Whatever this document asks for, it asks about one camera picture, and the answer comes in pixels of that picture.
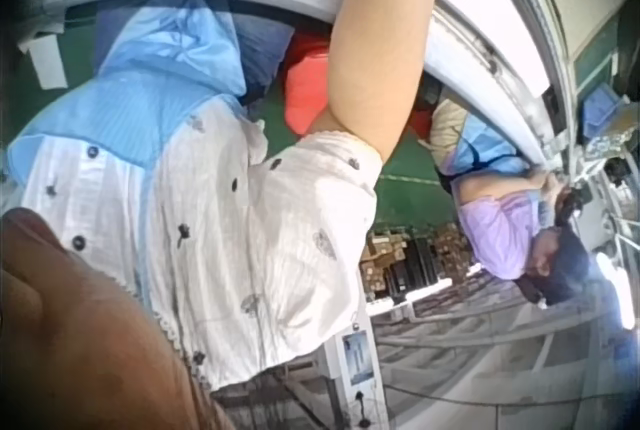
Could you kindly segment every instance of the lace trim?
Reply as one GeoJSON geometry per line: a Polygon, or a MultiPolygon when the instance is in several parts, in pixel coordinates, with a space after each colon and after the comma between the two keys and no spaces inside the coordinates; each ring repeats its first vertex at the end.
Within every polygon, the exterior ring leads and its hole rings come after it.
{"type": "MultiPolygon", "coordinates": [[[[100,272],[100,273],[102,273],[105,277],[107,277],[108,279],[110,279],[111,281],[116,283],[120,288],[122,288],[130,296],[135,298],[138,302],[140,301],[140,296],[138,295],[138,292],[136,292],[133,288],[131,288],[129,285],[127,285],[127,283],[124,281],[123,278],[118,278],[118,277],[116,277],[114,275],[108,275],[108,274],[103,273],[103,272],[100,272]]],[[[152,310],[152,314],[153,314],[153,317],[155,318],[156,322],[158,323],[158,325],[160,325],[160,328],[162,329],[162,333],[164,333],[164,336],[167,338],[167,340],[169,341],[169,343],[171,344],[171,346],[173,347],[175,352],[178,354],[178,356],[180,357],[180,360],[182,360],[182,362],[186,365],[187,370],[189,371],[190,375],[194,379],[196,379],[198,384],[202,387],[202,389],[205,392],[207,392],[207,393],[215,392],[217,389],[213,386],[213,384],[206,377],[206,375],[204,374],[204,371],[202,370],[202,367],[198,366],[198,365],[195,365],[193,363],[193,356],[192,356],[192,358],[185,358],[185,353],[186,352],[180,346],[178,335],[173,330],[171,325],[167,322],[167,320],[162,315],[160,315],[160,313],[158,313],[158,312],[156,312],[154,310],[152,310]]]]}

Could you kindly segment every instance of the light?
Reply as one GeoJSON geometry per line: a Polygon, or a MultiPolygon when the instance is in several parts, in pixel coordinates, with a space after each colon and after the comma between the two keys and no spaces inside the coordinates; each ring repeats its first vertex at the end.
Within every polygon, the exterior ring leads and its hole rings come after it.
{"type": "Polygon", "coordinates": [[[604,253],[598,253],[596,255],[596,262],[604,278],[611,282],[616,291],[622,327],[627,330],[632,330],[636,326],[636,316],[633,310],[629,275],[623,268],[616,268],[611,259],[604,253]]]}
{"type": "Polygon", "coordinates": [[[370,317],[382,315],[383,313],[387,313],[393,310],[393,307],[393,300],[388,297],[381,300],[376,300],[375,302],[369,302],[367,303],[367,315],[369,315],[370,317]]]}
{"type": "Polygon", "coordinates": [[[375,302],[369,302],[367,303],[367,315],[369,315],[370,317],[376,317],[384,313],[389,313],[391,310],[402,308],[405,305],[409,305],[413,302],[417,302],[418,300],[422,300],[423,298],[427,298],[431,295],[441,292],[442,290],[449,288],[452,283],[453,282],[450,278],[445,278],[443,280],[440,280],[435,285],[431,285],[430,287],[424,287],[419,290],[409,292],[405,297],[405,301],[398,305],[395,305],[393,303],[393,299],[389,297],[381,298],[380,300],[376,300],[375,302]]]}
{"type": "Polygon", "coordinates": [[[407,302],[417,302],[418,300],[422,300],[423,298],[427,298],[431,295],[434,295],[438,292],[441,292],[445,288],[449,288],[453,282],[450,278],[445,278],[440,280],[435,285],[431,285],[430,287],[424,287],[419,290],[414,290],[413,292],[407,293],[407,302]]]}
{"type": "Polygon", "coordinates": [[[467,272],[467,277],[470,277],[472,275],[475,275],[476,273],[478,273],[480,270],[482,270],[482,264],[480,263],[476,263],[475,265],[472,265],[469,268],[469,271],[467,272]]]}

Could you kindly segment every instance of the hand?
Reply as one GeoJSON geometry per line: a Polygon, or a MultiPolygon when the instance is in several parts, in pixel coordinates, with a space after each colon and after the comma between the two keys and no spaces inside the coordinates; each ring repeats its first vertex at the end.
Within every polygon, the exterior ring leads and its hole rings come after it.
{"type": "Polygon", "coordinates": [[[186,367],[142,306],[67,253],[35,213],[11,210],[0,224],[2,356],[11,362],[0,396],[38,409],[17,416],[33,428],[139,428],[133,418],[198,428],[186,367]]]}
{"type": "Polygon", "coordinates": [[[531,182],[531,186],[539,190],[546,184],[548,177],[549,172],[547,170],[541,167],[535,167],[529,172],[527,178],[529,182],[531,182]]]}
{"type": "Polygon", "coordinates": [[[565,185],[558,180],[558,177],[552,172],[547,176],[547,180],[544,183],[542,192],[545,195],[553,195],[554,198],[560,195],[564,190],[565,185]]]}

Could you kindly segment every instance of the button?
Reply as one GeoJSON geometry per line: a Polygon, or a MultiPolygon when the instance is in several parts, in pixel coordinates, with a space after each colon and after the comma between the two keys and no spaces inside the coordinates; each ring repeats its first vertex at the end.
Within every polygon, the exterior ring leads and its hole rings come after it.
{"type": "Polygon", "coordinates": [[[76,235],[73,237],[73,240],[71,240],[71,244],[75,250],[81,252],[84,250],[84,247],[87,246],[87,240],[82,235],[76,235]]]}
{"type": "Polygon", "coordinates": [[[87,148],[87,156],[89,158],[96,158],[98,156],[98,153],[100,153],[98,147],[91,146],[87,148]]]}

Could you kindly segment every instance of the dark hair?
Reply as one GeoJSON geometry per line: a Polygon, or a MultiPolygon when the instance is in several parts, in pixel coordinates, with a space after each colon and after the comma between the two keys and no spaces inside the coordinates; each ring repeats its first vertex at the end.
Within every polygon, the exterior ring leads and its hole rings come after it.
{"type": "Polygon", "coordinates": [[[576,188],[572,188],[569,194],[564,198],[562,206],[556,213],[555,226],[565,227],[569,225],[571,217],[574,216],[576,212],[582,212],[583,208],[584,203],[582,201],[580,191],[576,188]]]}
{"type": "Polygon", "coordinates": [[[551,261],[548,277],[523,275],[515,281],[527,300],[538,303],[542,299],[548,306],[566,302],[584,291],[589,275],[589,253],[571,227],[560,227],[558,251],[551,261]]]}

